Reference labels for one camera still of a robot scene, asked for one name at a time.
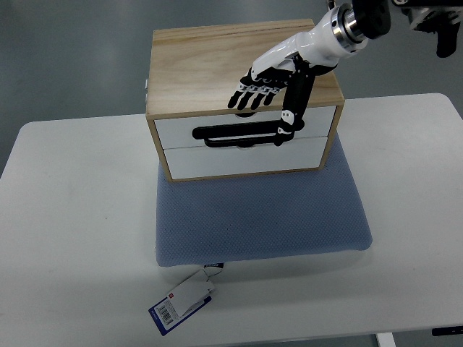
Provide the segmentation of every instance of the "blue cushion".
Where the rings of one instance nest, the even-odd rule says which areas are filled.
[[[160,266],[365,250],[371,242],[337,136],[320,171],[169,183],[159,168]]]

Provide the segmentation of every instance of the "wooden box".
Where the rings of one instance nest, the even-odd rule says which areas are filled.
[[[290,20],[154,32],[146,119],[169,181],[323,167],[344,105],[333,72],[316,78],[304,128],[280,147],[208,147],[192,136],[198,127],[278,120],[285,90],[249,118],[227,103],[256,58],[312,27],[312,20]]]

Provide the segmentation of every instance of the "robotic hand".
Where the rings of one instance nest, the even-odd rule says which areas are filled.
[[[408,16],[410,29],[437,33],[437,56],[447,58],[456,50],[463,20],[462,0],[392,0]]]
[[[392,1],[408,16],[412,30],[438,33],[439,57],[455,52],[463,0]],[[315,77],[330,72],[339,59],[355,55],[368,39],[390,29],[388,0],[352,0],[352,5],[340,7],[334,6],[334,0],[327,3],[329,12],[311,31],[297,33],[257,58],[230,98],[229,108],[237,105],[243,110],[255,95],[250,106],[255,110],[262,100],[267,106],[287,88],[273,141],[277,146],[293,138],[298,124],[300,129]]]
[[[287,88],[283,111],[273,143],[277,146],[294,137],[302,121],[315,77],[334,69],[339,59],[355,55],[368,38],[385,35],[391,26],[387,0],[354,0],[334,7],[309,32],[293,35],[257,58],[239,81],[228,107],[256,109],[263,100]]]

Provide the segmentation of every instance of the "label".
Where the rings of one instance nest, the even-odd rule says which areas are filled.
[[[193,306],[185,312],[183,316],[179,316],[176,312],[170,299],[168,297],[164,298],[158,302],[155,306],[151,307],[148,311],[151,314],[156,326],[159,329],[159,332],[162,336],[165,336],[167,333],[172,331],[174,328],[178,327],[189,317],[193,316],[197,311],[202,309],[212,298],[208,296],[201,302],[194,304]]]

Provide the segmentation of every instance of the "drawer front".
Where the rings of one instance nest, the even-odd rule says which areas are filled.
[[[335,106],[308,108],[304,113],[305,126],[296,132],[294,138],[326,137],[333,121]],[[210,127],[223,124],[243,124],[254,121],[275,121],[280,119],[280,111],[257,112],[248,118],[240,118],[235,114],[220,116],[201,116],[178,119],[156,120],[156,129],[163,149],[205,146],[204,140],[196,140],[192,131],[196,127]]]
[[[293,139],[273,144],[238,147],[190,147],[164,150],[172,179],[251,174],[317,168],[327,137]]]

